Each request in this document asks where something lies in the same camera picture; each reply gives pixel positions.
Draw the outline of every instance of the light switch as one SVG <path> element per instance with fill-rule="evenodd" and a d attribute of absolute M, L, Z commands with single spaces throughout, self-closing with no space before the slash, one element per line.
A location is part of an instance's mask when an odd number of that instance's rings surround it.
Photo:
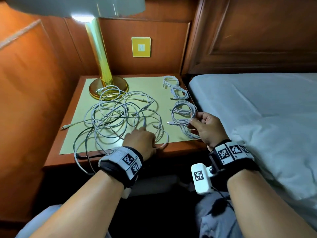
<path fill-rule="evenodd" d="M 151 38 L 150 37 L 132 37 L 132 55 L 133 57 L 151 56 Z"/>

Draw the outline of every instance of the table lamp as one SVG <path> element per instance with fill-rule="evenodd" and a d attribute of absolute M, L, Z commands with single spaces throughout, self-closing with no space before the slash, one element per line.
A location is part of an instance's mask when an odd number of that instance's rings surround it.
<path fill-rule="evenodd" d="M 115 85 L 122 91 L 128 90 L 127 82 L 120 77 L 112 76 L 99 25 L 99 17 L 120 17 L 143 12 L 145 0 L 5 0 L 7 4 L 22 12 L 58 17 L 72 17 L 85 23 L 89 41 L 93 48 L 100 78 L 89 86 L 89 93 L 100 98 L 98 90 Z M 105 100 L 116 98 L 118 93 L 107 95 Z"/>

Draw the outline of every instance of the forearm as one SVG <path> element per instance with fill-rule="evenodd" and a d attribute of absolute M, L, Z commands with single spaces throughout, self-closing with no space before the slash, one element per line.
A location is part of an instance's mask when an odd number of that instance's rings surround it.
<path fill-rule="evenodd" d="M 119 181 L 97 172 L 31 238 L 104 238 L 123 189 Z"/>
<path fill-rule="evenodd" d="M 242 170 L 228 180 L 228 190 L 245 238 L 317 237 L 258 172 Z"/>

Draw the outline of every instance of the pillow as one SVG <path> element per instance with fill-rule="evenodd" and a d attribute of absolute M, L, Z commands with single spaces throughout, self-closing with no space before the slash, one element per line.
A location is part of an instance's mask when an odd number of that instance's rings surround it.
<path fill-rule="evenodd" d="M 261 118 L 235 128 L 266 179 L 276 181 L 295 200 L 317 195 L 317 113 Z"/>

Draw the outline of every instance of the brass lamp base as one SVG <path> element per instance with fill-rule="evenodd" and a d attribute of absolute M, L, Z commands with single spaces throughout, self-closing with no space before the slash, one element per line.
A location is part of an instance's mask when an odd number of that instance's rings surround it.
<path fill-rule="evenodd" d="M 118 76 L 112 76 L 113 79 L 113 85 L 117 86 L 121 91 L 125 91 L 127 92 L 129 89 L 129 85 L 126 82 L 126 80 L 124 80 L 121 77 Z M 90 85 L 89 85 L 89 93 L 90 95 L 95 98 L 95 99 L 100 99 L 100 94 L 101 93 L 96 93 L 96 91 L 99 88 L 103 88 L 104 85 L 102 84 L 102 81 L 100 78 L 95 79 Z M 116 97 L 118 97 L 118 92 L 113 92 L 113 94 L 109 95 L 110 92 L 106 92 L 105 96 L 107 96 L 106 98 L 104 98 L 104 100 L 108 101 L 108 100 L 113 100 Z"/>

